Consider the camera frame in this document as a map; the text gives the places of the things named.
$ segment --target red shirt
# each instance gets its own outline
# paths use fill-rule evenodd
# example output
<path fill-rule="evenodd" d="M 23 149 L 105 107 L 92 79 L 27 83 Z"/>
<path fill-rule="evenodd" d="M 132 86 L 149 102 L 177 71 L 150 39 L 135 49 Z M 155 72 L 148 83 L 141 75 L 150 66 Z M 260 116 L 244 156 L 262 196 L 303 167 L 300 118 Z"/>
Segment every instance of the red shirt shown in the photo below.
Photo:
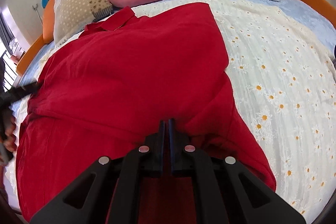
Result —
<path fill-rule="evenodd" d="M 124 8 L 88 25 L 49 58 L 28 102 L 16 159 L 23 216 L 30 220 L 100 156 L 125 156 L 169 118 L 193 145 L 234 156 L 275 190 L 267 159 L 236 110 L 227 66 L 205 3 L 151 18 Z M 144 181 L 141 204 L 140 223 L 196 222 L 189 179 Z"/>

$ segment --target metal screw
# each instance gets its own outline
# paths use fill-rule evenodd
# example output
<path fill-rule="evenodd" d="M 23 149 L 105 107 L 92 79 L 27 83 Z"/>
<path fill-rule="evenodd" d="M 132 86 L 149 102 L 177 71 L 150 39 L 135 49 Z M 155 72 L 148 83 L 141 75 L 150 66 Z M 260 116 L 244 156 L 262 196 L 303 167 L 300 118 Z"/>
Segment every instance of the metal screw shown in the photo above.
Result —
<path fill-rule="evenodd" d="M 105 165 L 107 163 L 109 163 L 110 159 L 108 157 L 101 157 L 99 158 L 98 162 L 101 164 L 101 165 Z"/>
<path fill-rule="evenodd" d="M 184 150 L 187 152 L 194 152 L 196 148 L 193 145 L 186 145 Z"/>
<path fill-rule="evenodd" d="M 234 157 L 226 157 L 225 162 L 227 164 L 234 164 L 234 163 L 236 163 L 236 159 Z"/>
<path fill-rule="evenodd" d="M 139 147 L 139 152 L 147 153 L 149 151 L 149 147 L 147 145 L 143 145 Z"/>

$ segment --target blue bedsheet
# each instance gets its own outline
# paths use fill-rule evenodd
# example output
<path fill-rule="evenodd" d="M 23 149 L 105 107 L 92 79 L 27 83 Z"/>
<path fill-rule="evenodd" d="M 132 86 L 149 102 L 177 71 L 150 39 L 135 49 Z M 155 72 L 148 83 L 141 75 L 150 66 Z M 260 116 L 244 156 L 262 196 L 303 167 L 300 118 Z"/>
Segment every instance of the blue bedsheet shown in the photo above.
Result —
<path fill-rule="evenodd" d="M 260 3 L 270 6 L 279 7 L 286 15 L 292 17 L 299 23 L 305 25 L 314 32 L 317 38 L 325 45 L 332 53 L 336 45 L 336 30 L 325 17 L 300 0 L 282 0 L 276 2 L 272 0 L 249 0 L 254 3 Z M 54 43 L 45 45 L 33 59 L 26 73 L 21 78 L 19 85 L 25 85 L 33 80 L 34 73 L 38 67 L 41 57 L 52 47 Z M 19 103 L 13 105 L 14 112 L 18 109 Z"/>

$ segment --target human hand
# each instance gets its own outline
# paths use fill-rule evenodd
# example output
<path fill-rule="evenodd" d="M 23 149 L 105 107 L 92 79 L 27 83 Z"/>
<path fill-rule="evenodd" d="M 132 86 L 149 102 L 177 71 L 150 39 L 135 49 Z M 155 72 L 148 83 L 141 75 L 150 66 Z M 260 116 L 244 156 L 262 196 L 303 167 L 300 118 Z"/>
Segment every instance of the human hand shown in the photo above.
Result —
<path fill-rule="evenodd" d="M 16 136 L 13 134 L 16 128 L 15 117 L 12 115 L 12 111 L 10 109 L 4 110 L 2 112 L 2 117 L 5 127 L 5 134 L 7 136 L 7 140 L 3 142 L 3 145 L 8 151 L 14 152 L 17 149 L 15 144 Z"/>

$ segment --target beige polka dot pillow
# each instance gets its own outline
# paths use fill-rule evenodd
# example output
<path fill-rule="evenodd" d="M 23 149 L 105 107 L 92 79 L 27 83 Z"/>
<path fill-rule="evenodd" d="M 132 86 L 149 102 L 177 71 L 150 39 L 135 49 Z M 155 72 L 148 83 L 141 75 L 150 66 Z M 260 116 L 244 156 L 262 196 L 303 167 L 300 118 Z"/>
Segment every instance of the beige polka dot pillow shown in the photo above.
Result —
<path fill-rule="evenodd" d="M 112 14 L 112 10 L 108 0 L 60 0 L 55 9 L 55 44 L 63 44 L 85 25 Z"/>

